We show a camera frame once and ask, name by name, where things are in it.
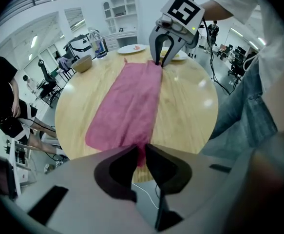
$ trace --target desk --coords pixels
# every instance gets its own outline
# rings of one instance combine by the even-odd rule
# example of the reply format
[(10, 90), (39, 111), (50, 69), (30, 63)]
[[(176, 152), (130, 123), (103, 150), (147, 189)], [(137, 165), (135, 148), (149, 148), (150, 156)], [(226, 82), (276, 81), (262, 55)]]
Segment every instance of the desk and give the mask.
[[(66, 84), (55, 114), (57, 137), (69, 159), (99, 152), (85, 143), (88, 127), (109, 88), (128, 62), (151, 60), (149, 47), (136, 54), (111, 51), (93, 60), (86, 72), (77, 73)], [(215, 87), (204, 69), (193, 59), (175, 61), (164, 68), (152, 144), (199, 153), (209, 139), (218, 113)], [(152, 180), (146, 165), (137, 168), (134, 182)]]

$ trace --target bare leg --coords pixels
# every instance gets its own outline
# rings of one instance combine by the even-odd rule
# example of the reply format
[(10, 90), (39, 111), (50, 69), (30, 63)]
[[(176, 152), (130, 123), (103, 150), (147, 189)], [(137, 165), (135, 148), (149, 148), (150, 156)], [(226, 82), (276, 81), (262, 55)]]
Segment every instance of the bare leg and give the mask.
[(54, 146), (51, 146), (49, 144), (42, 142), (39, 138), (34, 136), (32, 133), (30, 133), (29, 135), (27, 145), (36, 147), (46, 153), (56, 154), (56, 148)]
[(52, 128), (51, 126), (43, 123), (41, 120), (35, 118), (35, 122), (30, 126), (31, 128), (33, 129), (36, 129), (36, 130), (39, 130), (39, 131), (42, 131), (42, 132), (45, 132), (47, 133), (49, 136), (53, 137), (53, 138), (56, 138), (56, 132), (55, 132), (55, 129)]

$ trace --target floor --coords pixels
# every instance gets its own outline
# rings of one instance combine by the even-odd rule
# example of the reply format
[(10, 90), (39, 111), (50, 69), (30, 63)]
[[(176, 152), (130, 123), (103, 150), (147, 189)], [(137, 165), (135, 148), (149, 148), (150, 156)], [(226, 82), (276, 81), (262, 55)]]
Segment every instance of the floor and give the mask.
[[(203, 51), (203, 48), (197, 50), (196, 61), (206, 70), (210, 77), (213, 76), (210, 67), (210, 54)], [(228, 66), (225, 65), (218, 57), (214, 56), (213, 60), (214, 71), (217, 79), (221, 84), (223, 84), (229, 91), (232, 90), (233, 84), (235, 82), (235, 77), (228, 76), (227, 72), (229, 70)], [(219, 104), (228, 96), (226, 92), (218, 85), (215, 84), (216, 92), (218, 95)], [(50, 126), (54, 126), (55, 120), (55, 108), (56, 102), (54, 103), (53, 109), (49, 109), (42, 119), (45, 123)], [(39, 151), (33, 151), (31, 162), (35, 165), (36, 180), (42, 179), (44, 176), (44, 166), (46, 163), (55, 165), (55, 162), (49, 158), (45, 153)], [(155, 225), (157, 217), (157, 208), (159, 206), (159, 199), (156, 195), (160, 194), (159, 188), (156, 188), (155, 181), (149, 181), (144, 183), (138, 183), (132, 185), (132, 190), (136, 191), (138, 202), (136, 204), (137, 210), (142, 214), (143, 218), (151, 225)]]

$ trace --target person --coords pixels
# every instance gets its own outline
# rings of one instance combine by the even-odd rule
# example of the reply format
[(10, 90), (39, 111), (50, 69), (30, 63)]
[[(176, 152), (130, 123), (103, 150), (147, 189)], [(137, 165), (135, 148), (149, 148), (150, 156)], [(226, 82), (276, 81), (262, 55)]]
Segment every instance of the person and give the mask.
[(50, 154), (65, 155), (63, 150), (42, 142), (30, 128), (56, 138), (55, 130), (36, 118), (37, 109), (19, 99), (19, 87), (14, 78), (17, 69), (0, 57), (0, 129), (22, 144)]
[(28, 76), (24, 75), (23, 80), (27, 82), (27, 88), (31, 93), (34, 93), (37, 88), (37, 83), (32, 79), (28, 78)]
[(266, 46), (248, 67), (235, 91), (219, 106), (218, 118), (201, 153), (236, 160), (278, 130), (262, 99), (284, 72), (284, 24), (266, 0), (210, 0), (201, 6), (205, 20), (234, 16), (245, 24), (260, 5)]
[(210, 36), (210, 44), (211, 44), (211, 46), (207, 46), (207, 48), (205, 49), (205, 52), (206, 53), (210, 53), (210, 51), (212, 50), (212, 48), (213, 48), (213, 45), (215, 44), (215, 42), (216, 42), (216, 37), (218, 36), (218, 34), (219, 34), (219, 31), (220, 31), (220, 29), (219, 29), (219, 27), (216, 25), (218, 23), (218, 21), (213, 21), (213, 24), (210, 24), (209, 26), (208, 26), (208, 34), (209, 34), (209, 36)]

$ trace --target jeans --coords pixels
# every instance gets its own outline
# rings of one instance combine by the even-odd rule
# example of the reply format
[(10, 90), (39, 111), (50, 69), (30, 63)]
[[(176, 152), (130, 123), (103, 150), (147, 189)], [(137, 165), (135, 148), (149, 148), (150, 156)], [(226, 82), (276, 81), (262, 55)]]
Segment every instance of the jeans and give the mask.
[(220, 105), (214, 130), (201, 154), (236, 160), (241, 152), (258, 147), (277, 133), (261, 97), (259, 63), (253, 62), (235, 91)]

